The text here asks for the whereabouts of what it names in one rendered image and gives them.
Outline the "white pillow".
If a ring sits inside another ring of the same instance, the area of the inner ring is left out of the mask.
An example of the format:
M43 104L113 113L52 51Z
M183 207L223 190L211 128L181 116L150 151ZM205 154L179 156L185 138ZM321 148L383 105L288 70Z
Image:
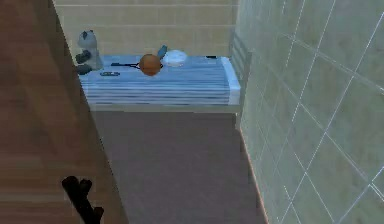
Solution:
M163 57L162 61L171 67L182 66L188 58L188 55L181 50L170 50Z

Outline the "orange basketball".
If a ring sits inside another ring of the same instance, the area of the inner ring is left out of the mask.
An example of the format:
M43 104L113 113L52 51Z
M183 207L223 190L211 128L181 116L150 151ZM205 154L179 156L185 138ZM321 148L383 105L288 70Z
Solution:
M161 68L160 58L153 54L145 54L139 61L139 69L147 76L155 76Z

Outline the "black tennis racket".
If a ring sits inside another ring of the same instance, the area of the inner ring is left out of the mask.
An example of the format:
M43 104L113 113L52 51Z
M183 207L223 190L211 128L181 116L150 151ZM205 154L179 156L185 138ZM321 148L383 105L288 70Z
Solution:
M166 55L167 51L168 51L168 47L166 45L162 45L160 47L160 49L157 52L157 57L159 58L159 60L162 60L164 58L164 56ZM118 62L114 62L114 63L112 63L112 66L126 66L126 67L132 67L132 68L136 68L136 69L140 68L139 62L137 62L137 63L118 63Z

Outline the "grey teddy bear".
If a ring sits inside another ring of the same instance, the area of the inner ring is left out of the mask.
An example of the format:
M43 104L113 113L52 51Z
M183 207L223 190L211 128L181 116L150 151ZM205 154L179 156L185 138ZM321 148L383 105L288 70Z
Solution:
M79 75L86 75L91 71L103 68L103 63L98 50L96 35L93 30L85 30L80 33L78 46L82 52L75 56L76 71Z

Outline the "brown wooden room door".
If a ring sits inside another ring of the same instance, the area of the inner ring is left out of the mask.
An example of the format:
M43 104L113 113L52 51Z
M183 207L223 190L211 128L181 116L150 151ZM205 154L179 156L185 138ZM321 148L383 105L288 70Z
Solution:
M0 0L0 224L84 224L68 176L128 224L53 0Z

